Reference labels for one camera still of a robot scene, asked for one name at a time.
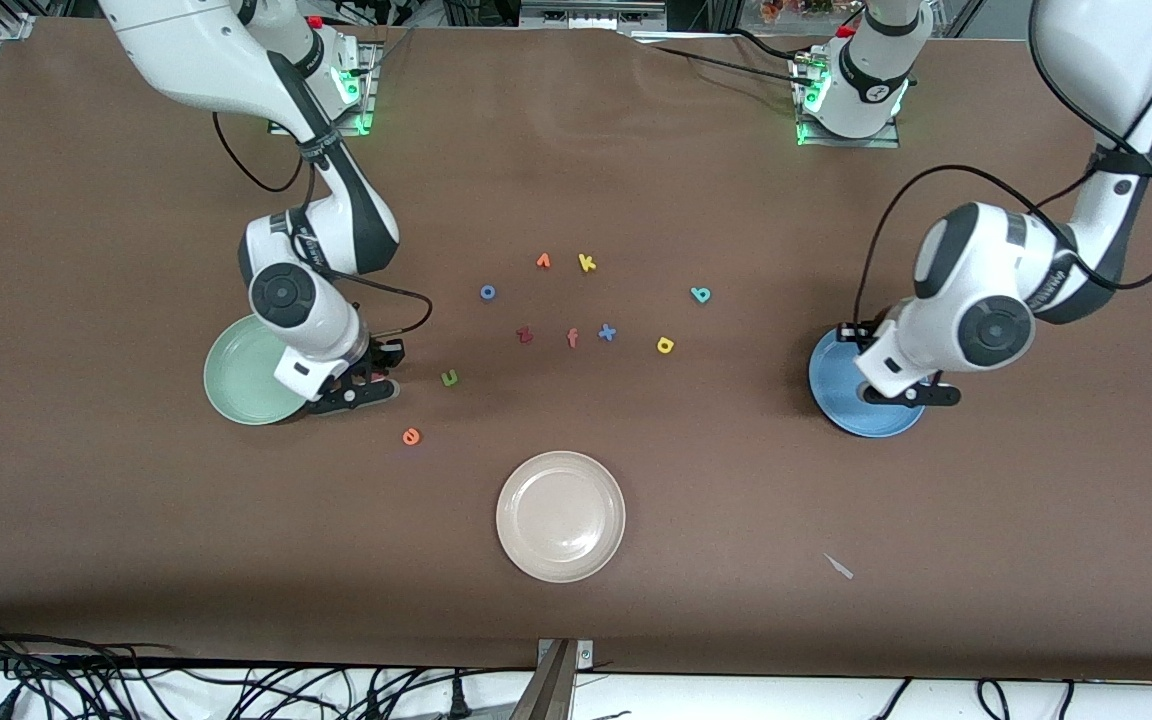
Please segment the blue plate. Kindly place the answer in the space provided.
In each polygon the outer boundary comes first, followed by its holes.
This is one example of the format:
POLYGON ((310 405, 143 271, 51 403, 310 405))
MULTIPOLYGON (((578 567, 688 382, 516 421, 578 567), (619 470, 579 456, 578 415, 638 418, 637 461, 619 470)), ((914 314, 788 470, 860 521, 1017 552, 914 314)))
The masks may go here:
POLYGON ((829 329, 814 344, 808 361, 808 386, 814 406, 838 429, 861 438, 882 439, 914 429, 923 407, 869 404, 863 397, 867 381, 855 367, 859 347, 838 340, 829 329))

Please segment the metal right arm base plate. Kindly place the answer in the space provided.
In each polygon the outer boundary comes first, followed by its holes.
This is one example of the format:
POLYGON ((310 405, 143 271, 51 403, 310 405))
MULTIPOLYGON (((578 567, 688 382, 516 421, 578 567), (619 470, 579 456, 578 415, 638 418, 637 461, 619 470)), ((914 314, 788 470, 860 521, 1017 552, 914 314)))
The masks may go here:
POLYGON ((308 88, 314 91, 340 135, 369 135, 374 122, 385 46, 340 35, 329 41, 329 50, 332 53, 308 79, 308 88))

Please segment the metal table bracket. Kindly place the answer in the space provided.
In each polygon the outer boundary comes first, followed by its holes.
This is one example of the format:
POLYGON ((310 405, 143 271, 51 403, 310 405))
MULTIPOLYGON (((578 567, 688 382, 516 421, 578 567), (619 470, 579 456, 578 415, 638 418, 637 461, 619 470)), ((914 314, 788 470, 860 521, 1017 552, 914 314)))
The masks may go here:
POLYGON ((593 641, 540 639, 538 667, 509 720, 571 720, 577 670, 593 669, 593 641))

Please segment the beige plate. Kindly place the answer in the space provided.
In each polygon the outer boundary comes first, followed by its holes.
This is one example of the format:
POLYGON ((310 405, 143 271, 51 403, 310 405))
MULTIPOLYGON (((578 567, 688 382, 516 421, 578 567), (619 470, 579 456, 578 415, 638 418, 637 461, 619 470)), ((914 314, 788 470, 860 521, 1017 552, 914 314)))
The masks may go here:
POLYGON ((532 579, 570 584, 593 577, 626 536, 626 497, 586 454, 550 450, 508 475, 495 506, 500 547, 532 579))

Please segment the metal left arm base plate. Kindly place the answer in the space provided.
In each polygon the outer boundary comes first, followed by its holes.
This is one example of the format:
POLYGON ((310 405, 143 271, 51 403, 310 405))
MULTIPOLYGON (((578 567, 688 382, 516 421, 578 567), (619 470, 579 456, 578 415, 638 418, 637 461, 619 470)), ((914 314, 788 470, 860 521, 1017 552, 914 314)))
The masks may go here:
POLYGON ((796 141, 799 146, 817 145, 841 149, 899 149, 899 128, 895 115, 887 119, 876 135, 865 138, 849 138, 836 135, 814 118, 812 109, 820 104, 820 97, 826 94, 832 85, 827 59, 817 50, 824 46, 810 47, 809 53, 795 53, 787 60, 787 68, 794 79, 805 79, 805 85, 796 85, 791 91, 794 97, 796 141))

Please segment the colourful toy pile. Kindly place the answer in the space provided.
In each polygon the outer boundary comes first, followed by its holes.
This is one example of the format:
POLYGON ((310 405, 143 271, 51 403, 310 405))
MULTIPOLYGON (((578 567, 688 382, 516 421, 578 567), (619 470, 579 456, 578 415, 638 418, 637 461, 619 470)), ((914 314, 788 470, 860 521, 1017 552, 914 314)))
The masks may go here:
POLYGON ((841 17, 851 0, 758 0, 756 6, 764 24, 783 24, 841 17))

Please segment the green plate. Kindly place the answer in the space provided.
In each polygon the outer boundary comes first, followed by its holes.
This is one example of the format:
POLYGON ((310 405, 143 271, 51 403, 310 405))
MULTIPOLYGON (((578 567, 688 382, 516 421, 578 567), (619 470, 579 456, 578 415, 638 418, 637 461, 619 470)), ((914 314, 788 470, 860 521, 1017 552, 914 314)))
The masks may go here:
POLYGON ((256 314, 225 328, 204 364, 205 393, 217 414, 247 427, 276 424, 301 414, 305 397, 274 377, 283 353, 285 343, 256 314))

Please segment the grey metal device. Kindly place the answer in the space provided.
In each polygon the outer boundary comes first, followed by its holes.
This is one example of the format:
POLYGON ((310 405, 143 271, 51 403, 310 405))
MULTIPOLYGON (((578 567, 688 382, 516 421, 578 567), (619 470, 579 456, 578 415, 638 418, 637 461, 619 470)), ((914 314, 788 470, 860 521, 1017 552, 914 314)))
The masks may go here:
POLYGON ((612 29, 666 32, 666 0, 520 0, 522 29, 612 29))

